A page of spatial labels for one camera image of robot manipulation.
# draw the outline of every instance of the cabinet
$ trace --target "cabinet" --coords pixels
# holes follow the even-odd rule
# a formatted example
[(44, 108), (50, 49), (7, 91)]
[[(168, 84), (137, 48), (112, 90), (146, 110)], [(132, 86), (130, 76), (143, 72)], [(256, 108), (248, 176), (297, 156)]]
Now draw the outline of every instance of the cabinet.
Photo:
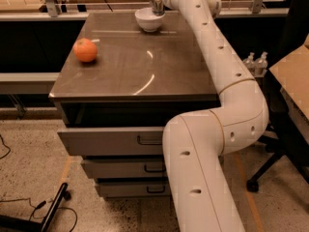
[(98, 57), (70, 53), (49, 98), (66, 127), (58, 134), (71, 156), (108, 198), (170, 195), (162, 133), (174, 116), (219, 105), (199, 46), (182, 16), (167, 12), (156, 33), (133, 12), (90, 14), (79, 38)]

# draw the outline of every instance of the office chair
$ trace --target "office chair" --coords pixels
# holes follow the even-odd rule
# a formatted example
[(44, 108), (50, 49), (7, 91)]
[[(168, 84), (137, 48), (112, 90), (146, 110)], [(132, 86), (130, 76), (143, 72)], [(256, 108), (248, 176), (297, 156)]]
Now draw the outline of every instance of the office chair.
[[(304, 44), (309, 33), (309, 0), (293, 0), (283, 28), (275, 56), (270, 66)], [(301, 176), (309, 184), (309, 145), (289, 116), (289, 108), (280, 92), (281, 85), (267, 72), (263, 80), (270, 123), (267, 130), (274, 131), (278, 138), (261, 136), (258, 141), (266, 144), (271, 158), (247, 181), (249, 191), (258, 191), (258, 179), (283, 156), (288, 157)]]

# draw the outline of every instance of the drawer handle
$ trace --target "drawer handle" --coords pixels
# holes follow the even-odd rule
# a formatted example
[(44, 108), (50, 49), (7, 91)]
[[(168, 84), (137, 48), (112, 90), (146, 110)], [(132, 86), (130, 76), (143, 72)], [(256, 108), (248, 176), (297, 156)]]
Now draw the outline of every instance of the drawer handle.
[(166, 171), (166, 167), (165, 167), (165, 165), (163, 165), (163, 168), (160, 169), (160, 170), (149, 170), (147, 168), (147, 165), (145, 164), (144, 165), (144, 170), (145, 170), (146, 173), (164, 173)]
[(149, 187), (147, 187), (147, 193), (149, 194), (158, 194), (165, 192), (165, 186), (162, 187), (162, 190), (150, 190)]
[(162, 145), (162, 141), (142, 140), (140, 135), (137, 136), (137, 142), (140, 145)]

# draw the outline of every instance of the concrete floor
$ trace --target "concrete floor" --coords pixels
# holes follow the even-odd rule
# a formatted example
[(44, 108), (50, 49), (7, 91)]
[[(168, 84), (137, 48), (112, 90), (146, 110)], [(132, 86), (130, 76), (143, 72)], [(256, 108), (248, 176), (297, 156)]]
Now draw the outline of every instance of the concrete floor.
[[(64, 124), (55, 108), (28, 108), (21, 120), (12, 108), (0, 109), (0, 134), (11, 152), (0, 159), (0, 200), (31, 198), (33, 205), (53, 198), (69, 183), (70, 201), (78, 221), (74, 232), (179, 231), (171, 197), (105, 201), (83, 172), (80, 157), (68, 156), (56, 131)], [(0, 157), (6, 149), (0, 145)], [(309, 231), (309, 188), (287, 159), (278, 161), (250, 193), (245, 182), (270, 156), (256, 143), (225, 156), (224, 172), (246, 231)], [(35, 212), (41, 221), (48, 205)], [(28, 201), (0, 203), (0, 215), (29, 219)], [(67, 232), (74, 225), (72, 211), (59, 210), (49, 232)]]

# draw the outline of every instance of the gray countertop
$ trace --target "gray countertop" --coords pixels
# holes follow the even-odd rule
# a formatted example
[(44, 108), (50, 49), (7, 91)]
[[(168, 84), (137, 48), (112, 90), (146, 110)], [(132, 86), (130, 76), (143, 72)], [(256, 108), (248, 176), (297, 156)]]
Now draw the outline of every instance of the gray countertop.
[(216, 95), (193, 33), (178, 12), (166, 12), (155, 33), (134, 11), (89, 14), (78, 38), (96, 42), (98, 56), (79, 62), (71, 52), (49, 97), (55, 101), (166, 101)]

